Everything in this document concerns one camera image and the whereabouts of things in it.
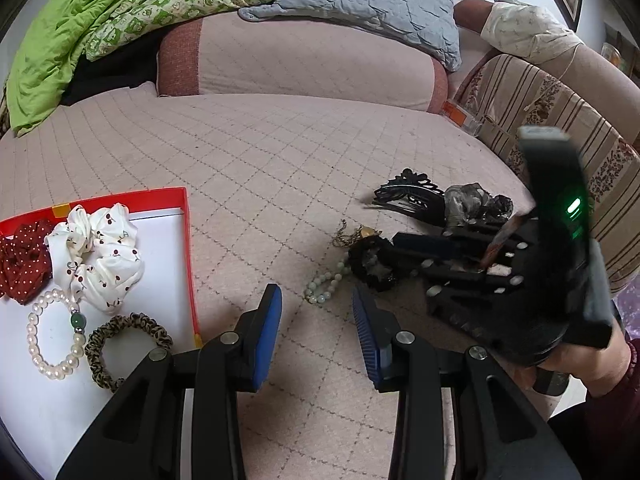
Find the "green led light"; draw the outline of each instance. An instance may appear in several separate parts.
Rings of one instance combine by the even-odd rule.
[[[576,198],[571,205],[566,209],[566,211],[571,214],[573,213],[576,209],[578,209],[580,207],[580,199]]]

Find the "gold chain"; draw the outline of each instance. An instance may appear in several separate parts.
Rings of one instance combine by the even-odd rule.
[[[376,231],[372,227],[367,227],[363,224],[360,224],[360,227],[358,227],[352,234],[346,235],[344,234],[344,231],[347,229],[347,221],[345,219],[342,219],[340,222],[342,223],[342,227],[338,229],[338,232],[331,240],[331,243],[334,247],[351,247],[354,243],[356,243],[358,240],[361,240],[362,238],[382,234],[382,231]]]

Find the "red polka dot scrunchie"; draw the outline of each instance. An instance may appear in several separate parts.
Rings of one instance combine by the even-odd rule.
[[[23,224],[14,238],[0,238],[0,298],[5,294],[29,303],[51,279],[51,259],[44,237],[53,230],[48,220]]]

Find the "striped fabric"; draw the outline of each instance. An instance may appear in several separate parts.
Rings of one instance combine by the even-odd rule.
[[[469,83],[462,105],[483,123],[479,138],[525,180],[516,143],[523,124],[558,126],[580,150],[591,207],[591,234],[600,242],[612,292],[640,267],[640,157],[568,86],[519,58],[489,61]]]

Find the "orange label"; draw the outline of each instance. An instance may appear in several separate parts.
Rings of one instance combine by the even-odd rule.
[[[56,218],[66,218],[71,213],[71,206],[69,204],[59,204],[52,206],[51,210]]]
[[[446,116],[449,119],[451,119],[453,122],[455,122],[458,126],[462,126],[465,123],[466,121],[465,113],[458,110],[458,108],[456,108],[456,105],[454,105],[453,103],[446,101],[442,105],[442,110],[444,111]]]

